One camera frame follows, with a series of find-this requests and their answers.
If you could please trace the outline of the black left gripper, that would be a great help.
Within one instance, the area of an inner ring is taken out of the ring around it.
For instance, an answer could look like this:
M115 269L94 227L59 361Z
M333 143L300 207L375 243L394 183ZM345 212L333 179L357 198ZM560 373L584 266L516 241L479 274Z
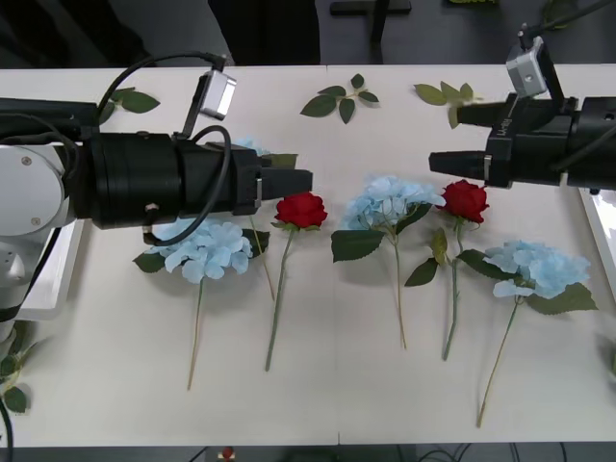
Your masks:
M222 167L224 145L208 142L197 145L182 141L178 145L183 199L179 216L195 218L214 196ZM230 165L211 213L230 212L234 216L254 215L258 207L257 179L262 179L262 199L274 200L313 189L313 172L305 169L263 167L253 149L233 144Z

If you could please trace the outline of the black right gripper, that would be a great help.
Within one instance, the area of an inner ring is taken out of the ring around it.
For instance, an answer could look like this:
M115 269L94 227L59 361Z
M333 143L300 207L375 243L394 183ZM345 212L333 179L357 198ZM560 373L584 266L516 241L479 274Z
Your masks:
M516 182L557 186L561 174L552 164L567 153L577 107L574 97L557 107L550 99L515 93L504 101L460 106L459 124L492 128L485 152L432 152L429 169L497 188L508 189Z

